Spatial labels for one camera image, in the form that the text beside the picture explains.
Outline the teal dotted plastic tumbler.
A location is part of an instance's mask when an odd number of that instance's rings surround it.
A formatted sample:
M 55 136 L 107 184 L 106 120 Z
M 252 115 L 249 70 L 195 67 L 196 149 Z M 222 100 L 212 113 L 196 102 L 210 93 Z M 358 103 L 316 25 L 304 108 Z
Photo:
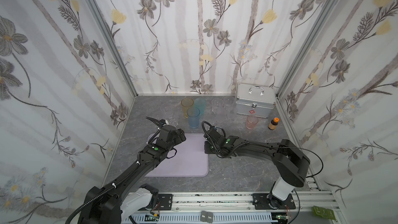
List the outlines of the teal dotted plastic tumbler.
M 200 116 L 203 116 L 206 109 L 206 100 L 204 99 L 204 97 L 196 98 L 194 100 L 194 107 L 196 107 L 199 110 Z

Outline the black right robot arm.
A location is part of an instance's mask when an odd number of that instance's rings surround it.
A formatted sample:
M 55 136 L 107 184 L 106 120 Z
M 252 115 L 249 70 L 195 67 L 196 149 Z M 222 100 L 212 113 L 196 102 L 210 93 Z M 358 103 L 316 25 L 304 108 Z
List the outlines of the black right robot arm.
M 290 202 L 295 188 L 302 188 L 311 164 L 309 157 L 303 153 L 304 148 L 295 146 L 287 139 L 279 143 L 252 142 L 238 136 L 226 136 L 225 131 L 204 121 L 202 129 L 205 138 L 205 153 L 215 154 L 219 158 L 251 157 L 269 160 L 277 168 L 280 177 L 274 182 L 265 197 L 267 209 L 279 209 Z

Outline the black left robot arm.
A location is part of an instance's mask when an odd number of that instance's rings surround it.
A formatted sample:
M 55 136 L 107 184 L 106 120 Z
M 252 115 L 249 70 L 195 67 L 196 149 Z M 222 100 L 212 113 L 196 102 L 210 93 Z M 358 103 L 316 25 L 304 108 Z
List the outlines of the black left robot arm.
M 165 160 L 175 146 L 186 140 L 184 131 L 171 125 L 163 125 L 156 136 L 156 142 L 148 143 L 137 154 L 137 160 L 116 179 L 102 188 L 92 187 L 84 203 L 65 222 L 70 224 L 79 216 L 79 224 L 120 224 L 124 219 L 122 214 L 126 213 L 122 203 L 131 188 Z

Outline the blue frosted plastic tumbler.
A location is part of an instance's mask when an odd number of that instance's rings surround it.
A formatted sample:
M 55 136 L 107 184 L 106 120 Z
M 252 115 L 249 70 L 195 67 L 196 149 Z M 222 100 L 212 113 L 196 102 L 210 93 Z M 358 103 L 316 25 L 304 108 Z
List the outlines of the blue frosted plastic tumbler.
M 191 107 L 187 110 L 187 116 L 190 128 L 196 129 L 200 122 L 200 110 L 197 107 Z

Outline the lilac plastic tray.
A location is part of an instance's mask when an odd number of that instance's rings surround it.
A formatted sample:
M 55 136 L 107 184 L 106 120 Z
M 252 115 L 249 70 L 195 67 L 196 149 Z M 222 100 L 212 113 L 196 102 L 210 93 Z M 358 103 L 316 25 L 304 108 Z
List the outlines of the lilac plastic tray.
M 187 133 L 186 140 L 178 144 L 146 177 L 204 177 L 208 174 L 208 154 L 202 133 Z

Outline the yellow plastic tumbler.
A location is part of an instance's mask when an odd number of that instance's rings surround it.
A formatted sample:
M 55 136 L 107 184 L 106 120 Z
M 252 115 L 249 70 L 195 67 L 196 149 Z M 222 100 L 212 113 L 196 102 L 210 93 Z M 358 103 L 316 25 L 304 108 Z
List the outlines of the yellow plastic tumbler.
M 185 118 L 188 118 L 188 114 L 187 111 L 189 108 L 191 108 L 194 105 L 194 99 L 190 98 L 190 97 L 185 97 L 181 100 L 180 102 L 181 107 L 182 107 L 182 111 L 184 114 Z

